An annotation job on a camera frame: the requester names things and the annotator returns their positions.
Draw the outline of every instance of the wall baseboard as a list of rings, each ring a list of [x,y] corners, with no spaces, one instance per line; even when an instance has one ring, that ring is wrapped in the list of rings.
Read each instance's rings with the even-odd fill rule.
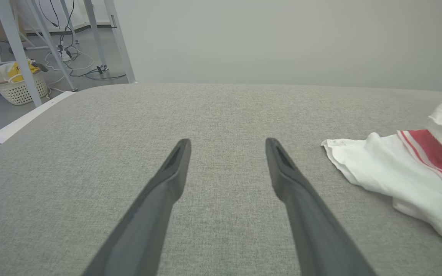
[[[98,27],[98,28],[112,28],[112,25],[110,25],[110,23],[108,23],[108,24],[100,24],[100,23],[97,23],[97,27]],[[75,29],[74,29],[74,32],[75,32],[75,33],[79,33],[79,32],[81,32],[81,31],[87,30],[87,29],[89,29],[89,28],[91,28],[91,25],[90,25],[90,24],[85,24],[85,26],[81,26],[81,27],[79,27],[79,28],[75,28]],[[65,35],[70,35],[70,34],[71,34],[71,31],[65,31],[65,32],[63,32],[63,31],[59,31],[59,30],[55,30],[55,31],[51,31],[51,30],[49,30],[49,33],[50,33],[51,35],[62,35],[63,33],[64,33]],[[36,33],[26,33],[26,36],[37,36],[37,34],[36,34]]]
[[[109,21],[97,22],[97,26],[98,26],[98,28],[112,28]],[[81,24],[74,26],[74,28],[75,28],[74,29],[75,32],[79,33],[81,31],[91,28],[91,26],[90,26],[90,23],[85,22],[85,23],[81,23]],[[33,33],[33,30],[31,28],[25,28],[25,31],[26,31],[26,36],[37,36],[35,33]],[[49,28],[49,33],[51,35],[62,35],[63,31],[59,30],[58,28]],[[70,31],[66,31],[64,33],[65,33],[65,35],[71,34]]]

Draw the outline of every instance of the white plastic basket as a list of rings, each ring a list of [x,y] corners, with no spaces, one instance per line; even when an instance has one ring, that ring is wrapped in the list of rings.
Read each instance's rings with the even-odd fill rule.
[[[14,105],[23,105],[32,102],[32,97],[28,89],[26,89],[24,80],[11,82],[12,79],[18,76],[21,76],[21,74],[14,75],[7,82],[0,82],[0,94]],[[47,84],[45,84],[44,77],[40,74],[40,69],[33,73],[33,80],[35,81],[35,86],[37,86],[40,98],[47,95],[49,90],[47,89]]]

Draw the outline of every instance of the floor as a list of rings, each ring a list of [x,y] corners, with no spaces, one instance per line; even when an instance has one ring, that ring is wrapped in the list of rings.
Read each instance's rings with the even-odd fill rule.
[[[102,44],[105,51],[105,58],[107,60],[107,66],[109,68],[108,73],[105,73],[103,77],[114,77],[114,76],[120,76],[125,74],[123,68],[121,68],[121,61],[120,56],[117,50],[117,45],[115,44],[114,35],[112,33],[112,29],[109,28],[100,28],[100,39],[102,40]],[[80,33],[77,33],[77,37],[79,40],[79,44],[76,45],[76,48],[80,51],[84,51],[86,54],[90,55],[91,58],[88,56],[81,54],[75,61],[72,61],[70,64],[71,68],[84,68],[91,64],[91,59],[94,59],[94,64],[88,68],[88,69],[82,69],[82,70],[74,70],[73,75],[81,75],[89,70],[92,70],[94,67],[101,65],[100,58],[98,56],[98,51],[95,46],[95,40],[93,39],[93,34],[91,33],[91,30],[84,30]],[[54,35],[52,36],[54,39],[54,42],[56,44],[58,43],[59,36]],[[30,36],[30,41],[35,44],[36,46],[45,46],[44,42],[38,38],[37,36]],[[71,42],[71,36],[67,35],[64,39],[64,43],[69,45]],[[2,48],[1,52],[1,58],[2,61],[12,61],[14,60],[14,56],[10,54],[8,51],[9,44],[0,42],[0,46]],[[30,46],[28,42],[23,42],[23,46]],[[46,64],[45,57],[47,55],[46,49],[40,49],[40,50],[33,50],[33,51],[26,51],[27,55],[31,59],[35,59],[38,63]],[[58,65],[56,63],[56,60],[52,57],[52,55],[49,55],[48,61],[50,61],[51,66],[54,66],[56,69],[58,69]],[[49,68],[48,72],[42,73],[44,74],[44,79],[46,83],[55,82],[56,80],[59,80],[63,74],[59,71],[53,71],[51,68]],[[100,77],[98,73],[94,75],[90,75],[91,77]],[[79,91],[82,91],[84,89],[88,89],[90,87],[100,86],[100,85],[108,85],[108,84],[125,84],[127,83],[126,77],[121,77],[116,80],[91,80],[87,77],[71,77],[72,83],[78,88]],[[60,82],[53,84],[51,86],[54,86],[57,89],[66,91],[70,90],[69,84],[66,82],[65,79],[61,80]],[[57,96],[60,94],[58,91],[53,91],[51,93],[52,97]],[[0,97],[0,129],[7,126],[7,124],[10,124],[14,120],[18,119],[22,115],[26,114],[30,110],[33,110],[35,108],[35,105],[33,103],[27,103],[25,105],[12,105],[9,103],[5,98]]]

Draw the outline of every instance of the white towel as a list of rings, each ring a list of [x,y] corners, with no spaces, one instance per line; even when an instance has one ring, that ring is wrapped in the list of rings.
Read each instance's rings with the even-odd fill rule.
[[[393,207],[442,236],[442,103],[426,130],[366,140],[325,140],[330,161],[354,185],[393,197]]]

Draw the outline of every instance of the gray fabric surface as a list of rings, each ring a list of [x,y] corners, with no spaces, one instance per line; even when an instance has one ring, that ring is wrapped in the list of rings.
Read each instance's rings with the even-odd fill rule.
[[[86,89],[0,147],[0,275],[79,275],[175,143],[192,141],[158,275],[298,275],[264,141],[278,138],[380,275],[442,275],[442,237],[349,184],[327,138],[420,129],[442,92],[300,85]]]

